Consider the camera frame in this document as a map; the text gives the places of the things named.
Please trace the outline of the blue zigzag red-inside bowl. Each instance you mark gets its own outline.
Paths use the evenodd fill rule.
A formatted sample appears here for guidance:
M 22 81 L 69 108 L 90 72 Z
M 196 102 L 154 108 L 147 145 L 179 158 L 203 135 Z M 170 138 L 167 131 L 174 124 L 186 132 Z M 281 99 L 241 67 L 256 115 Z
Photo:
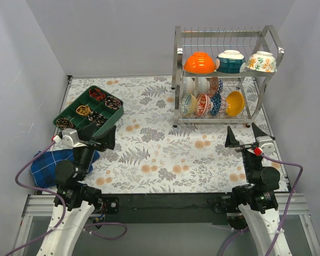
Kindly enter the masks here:
M 212 77 L 209 80 L 209 90 L 207 95 L 212 98 L 215 94 L 221 94 L 223 92 L 223 81 L 218 77 Z

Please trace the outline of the yellow bowl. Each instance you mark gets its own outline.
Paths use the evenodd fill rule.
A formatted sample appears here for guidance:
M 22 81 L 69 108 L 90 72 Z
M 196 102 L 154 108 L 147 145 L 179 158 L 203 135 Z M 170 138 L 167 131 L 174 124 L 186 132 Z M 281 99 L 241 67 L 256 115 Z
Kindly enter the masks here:
M 226 97 L 227 109 L 226 113 L 229 116 L 237 116 L 239 113 L 242 112 L 243 108 L 245 107 L 245 100 L 242 93 L 238 91 L 232 91 Z

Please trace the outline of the red and white floral bowl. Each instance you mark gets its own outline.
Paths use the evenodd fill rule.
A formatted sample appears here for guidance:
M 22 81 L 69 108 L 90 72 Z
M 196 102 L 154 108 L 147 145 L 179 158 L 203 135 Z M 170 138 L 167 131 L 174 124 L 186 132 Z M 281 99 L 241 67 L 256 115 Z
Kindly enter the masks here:
M 197 108 L 195 114 L 197 116 L 206 115 L 213 108 L 213 103 L 207 94 L 200 94 L 197 97 Z

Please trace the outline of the blue triangle-pattern bowl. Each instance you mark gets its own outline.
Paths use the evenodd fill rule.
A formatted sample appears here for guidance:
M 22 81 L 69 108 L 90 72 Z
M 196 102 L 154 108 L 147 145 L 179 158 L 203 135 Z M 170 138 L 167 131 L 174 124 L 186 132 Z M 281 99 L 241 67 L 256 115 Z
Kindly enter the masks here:
M 216 93 L 212 98 L 211 98 L 211 103 L 213 104 L 213 108 L 210 110 L 211 116 L 216 116 L 220 110 L 221 103 L 222 103 L 222 98 L 219 93 Z

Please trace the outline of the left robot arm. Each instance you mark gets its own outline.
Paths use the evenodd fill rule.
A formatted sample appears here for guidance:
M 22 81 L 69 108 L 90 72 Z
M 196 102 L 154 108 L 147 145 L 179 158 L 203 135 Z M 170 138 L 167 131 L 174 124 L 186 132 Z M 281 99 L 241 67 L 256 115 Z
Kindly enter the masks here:
M 96 151 L 115 147 L 116 126 L 95 136 L 96 123 L 80 130 L 62 130 L 56 142 L 71 147 L 72 160 L 63 160 L 55 167 L 57 193 L 47 234 L 38 255 L 72 255 L 75 244 L 92 213 L 103 207 L 100 189 L 83 184 Z

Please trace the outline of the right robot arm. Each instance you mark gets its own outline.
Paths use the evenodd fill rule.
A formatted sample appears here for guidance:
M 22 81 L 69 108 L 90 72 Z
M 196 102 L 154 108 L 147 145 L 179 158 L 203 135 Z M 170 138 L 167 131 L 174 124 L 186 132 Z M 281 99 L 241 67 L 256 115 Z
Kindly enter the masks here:
M 291 255 L 280 224 L 278 202 L 274 191 L 279 188 L 280 172 L 262 164 L 262 153 L 273 153 L 275 138 L 266 134 L 254 123 L 255 142 L 241 144 L 230 126 L 227 127 L 226 148 L 234 148 L 242 154 L 247 184 L 236 186 L 231 192 L 231 207 L 241 212 L 258 255 Z

